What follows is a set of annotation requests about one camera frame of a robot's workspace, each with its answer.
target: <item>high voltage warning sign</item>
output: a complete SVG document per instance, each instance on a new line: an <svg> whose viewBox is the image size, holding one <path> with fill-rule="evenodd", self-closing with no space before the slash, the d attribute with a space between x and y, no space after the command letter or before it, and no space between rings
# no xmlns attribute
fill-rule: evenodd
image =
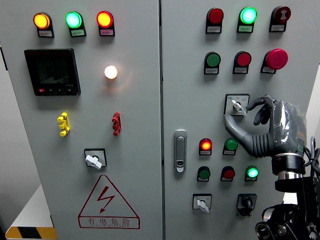
<svg viewBox="0 0 320 240"><path fill-rule="evenodd" d="M79 216L80 228L140 229L140 218L106 175L94 185Z"/></svg>

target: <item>green indicator light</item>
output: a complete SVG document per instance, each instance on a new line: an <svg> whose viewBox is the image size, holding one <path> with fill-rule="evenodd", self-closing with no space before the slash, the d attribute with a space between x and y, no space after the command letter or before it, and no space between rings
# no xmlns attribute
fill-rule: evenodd
<svg viewBox="0 0 320 240"><path fill-rule="evenodd" d="M225 141L224 145L228 150L234 151L238 147L238 142L235 139L228 139Z"/></svg>
<svg viewBox="0 0 320 240"><path fill-rule="evenodd" d="M82 17L80 16L79 13L75 11L71 11L71 12L68 12L67 15L65 16L65 22L70 28L76 29L80 27L82 23Z"/></svg>
<svg viewBox="0 0 320 240"><path fill-rule="evenodd" d="M302 152L302 153L304 152L304 147L303 146L299 145L298 149L299 149L300 152Z"/></svg>
<svg viewBox="0 0 320 240"><path fill-rule="evenodd" d="M213 53L210 54L207 59L206 59L206 63L210 66L210 67L215 67L220 63L220 57L219 55Z"/></svg>
<svg viewBox="0 0 320 240"><path fill-rule="evenodd" d="M256 176L258 176L259 171L256 167L250 167L247 171L246 174L250 177L250 178L255 178Z"/></svg>
<svg viewBox="0 0 320 240"><path fill-rule="evenodd" d="M257 19L257 10L251 6L244 8L240 13L240 19L244 24L252 24Z"/></svg>
<svg viewBox="0 0 320 240"><path fill-rule="evenodd" d="M207 179L208 177L210 177L210 172L207 170L201 171L199 173L200 178L202 179Z"/></svg>

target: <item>white wall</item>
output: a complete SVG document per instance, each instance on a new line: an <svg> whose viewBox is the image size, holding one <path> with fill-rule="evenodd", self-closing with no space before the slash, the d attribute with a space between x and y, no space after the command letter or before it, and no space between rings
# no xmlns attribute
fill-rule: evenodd
<svg viewBox="0 0 320 240"><path fill-rule="evenodd" d="M315 77L315 82L313 85L313 90L309 102L308 111L306 113L306 135L308 137L307 147L310 149L310 138L315 137L315 144L317 147L320 147L320 66Z"/></svg>
<svg viewBox="0 0 320 240"><path fill-rule="evenodd" d="M6 232L40 186L40 180L1 56L0 82L0 225Z"/></svg>

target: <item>gray robotic glove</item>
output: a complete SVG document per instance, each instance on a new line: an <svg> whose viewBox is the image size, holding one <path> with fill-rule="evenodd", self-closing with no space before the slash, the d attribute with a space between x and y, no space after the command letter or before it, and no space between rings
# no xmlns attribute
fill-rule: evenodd
<svg viewBox="0 0 320 240"><path fill-rule="evenodd" d="M246 109L251 111L259 105L263 106L253 124L266 124L270 120L268 133L250 134L239 127L230 115L224 115L225 129L249 155L272 157L272 173L279 180L300 178L306 173L303 159L307 135L305 116L297 106L277 101L269 95L254 100Z"/></svg>

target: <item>gray metal panel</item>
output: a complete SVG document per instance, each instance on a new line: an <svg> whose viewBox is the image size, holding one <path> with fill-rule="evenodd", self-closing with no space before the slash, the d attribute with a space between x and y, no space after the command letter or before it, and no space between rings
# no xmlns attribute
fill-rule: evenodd
<svg viewBox="0 0 320 240"><path fill-rule="evenodd" d="M286 32L269 33L270 16L277 6L288 6L292 15ZM242 8L257 9L252 34L236 33ZM274 189L271 159L255 159L240 146L235 156L222 155L230 137L224 128L225 94L250 94L254 100L270 94L278 100L301 106L307 111L319 59L319 2L297 1L171 1L163 0L163 115L165 167L165 223L167 240L248 239L255 240L255 225L262 211L282 202L283 193ZM224 12L221 34L205 34L206 16L211 8ZM287 65L275 75L262 74L265 54L276 48L287 51ZM221 56L218 75L204 75L204 58L209 52ZM247 51L252 56L247 75L233 75L235 55ZM257 110L236 121L253 134L266 133L267 126L253 126ZM172 167L174 132L188 134L188 167L182 174ZM199 156L199 141L212 140L211 156ZM233 182L220 182L224 166L235 169ZM260 170L257 182L245 182L245 170L254 165ZM208 166L208 183L197 182L197 170ZM192 209L193 194L211 193L209 214ZM250 217L236 216L238 194L257 194Z"/></svg>
<svg viewBox="0 0 320 240"><path fill-rule="evenodd" d="M96 16L103 10L113 14L115 37L98 34ZM70 11L82 15L86 37L70 37ZM54 39L37 36L38 12L51 16ZM0 39L59 239L162 239L158 0L4 0ZM74 49L80 96L34 95L24 50L42 48ZM104 76L108 65L118 68L112 82ZM62 112L69 114L66 137L60 137L57 123ZM121 114L118 137L112 129L115 112ZM107 167L87 167L85 148L105 148ZM78 214L100 175L110 178L137 213L139 230L79 227ZM102 207L97 204L98 213Z"/></svg>

